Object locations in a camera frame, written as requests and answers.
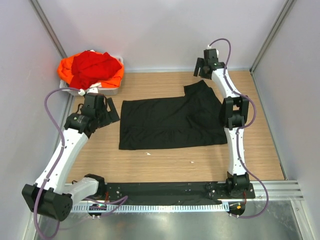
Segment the black t shirt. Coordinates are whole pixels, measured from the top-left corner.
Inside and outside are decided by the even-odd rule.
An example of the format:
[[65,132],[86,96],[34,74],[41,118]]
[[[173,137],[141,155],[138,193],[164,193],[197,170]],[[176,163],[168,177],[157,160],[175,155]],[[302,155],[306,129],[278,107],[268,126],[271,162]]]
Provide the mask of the black t shirt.
[[119,149],[155,150],[225,145],[221,102],[204,80],[184,86],[179,97],[125,100]]

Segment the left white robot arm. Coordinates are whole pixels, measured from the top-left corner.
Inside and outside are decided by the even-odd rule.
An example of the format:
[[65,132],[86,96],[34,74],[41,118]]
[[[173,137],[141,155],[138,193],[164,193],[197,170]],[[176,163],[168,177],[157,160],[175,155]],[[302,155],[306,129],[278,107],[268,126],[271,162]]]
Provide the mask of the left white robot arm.
[[102,176],[89,173],[74,186],[66,186],[65,183],[91,135],[119,120],[112,98],[102,93],[85,94],[80,111],[67,117],[63,137],[45,170],[34,184],[25,184],[22,189],[22,196],[31,212],[62,222],[73,205],[88,197],[101,200],[105,196],[107,190]]

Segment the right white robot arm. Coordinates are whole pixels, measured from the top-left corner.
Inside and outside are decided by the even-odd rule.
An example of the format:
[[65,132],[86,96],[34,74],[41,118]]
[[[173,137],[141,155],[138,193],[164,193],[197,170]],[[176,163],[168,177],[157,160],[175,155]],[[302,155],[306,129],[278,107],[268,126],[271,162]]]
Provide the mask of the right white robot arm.
[[226,65],[219,61],[215,48],[207,47],[203,57],[196,61],[195,77],[212,80],[223,97],[219,113],[219,122],[227,138],[229,165],[225,192],[229,198],[244,198],[250,187],[250,179],[245,169],[244,129],[249,112],[249,100],[239,94],[232,82]]

